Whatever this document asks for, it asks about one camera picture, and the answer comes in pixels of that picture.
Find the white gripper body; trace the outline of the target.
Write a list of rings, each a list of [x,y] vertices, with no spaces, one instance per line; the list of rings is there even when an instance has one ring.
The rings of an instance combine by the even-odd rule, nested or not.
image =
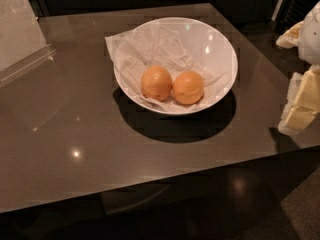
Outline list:
[[[320,2],[304,18],[298,37],[298,54],[309,64],[320,64]]]

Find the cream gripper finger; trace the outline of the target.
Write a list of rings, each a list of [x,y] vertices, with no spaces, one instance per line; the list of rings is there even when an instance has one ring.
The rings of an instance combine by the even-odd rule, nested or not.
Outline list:
[[[285,135],[296,135],[305,130],[319,113],[320,66],[312,65],[304,74],[292,75],[278,130]]]
[[[298,38],[300,30],[303,26],[303,21],[293,25],[290,29],[284,32],[276,40],[276,45],[281,48],[290,49],[298,46]]]

